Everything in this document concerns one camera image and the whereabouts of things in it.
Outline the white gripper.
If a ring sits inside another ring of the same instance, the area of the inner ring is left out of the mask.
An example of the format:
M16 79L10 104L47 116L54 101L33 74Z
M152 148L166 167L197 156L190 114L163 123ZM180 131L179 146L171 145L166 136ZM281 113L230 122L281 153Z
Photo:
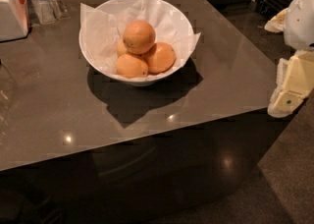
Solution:
M285 44L297 50L288 60L279 61L277 87L268 106L270 116L283 118L314 89L314 0L292 0L288 8L266 23L264 30L284 32Z

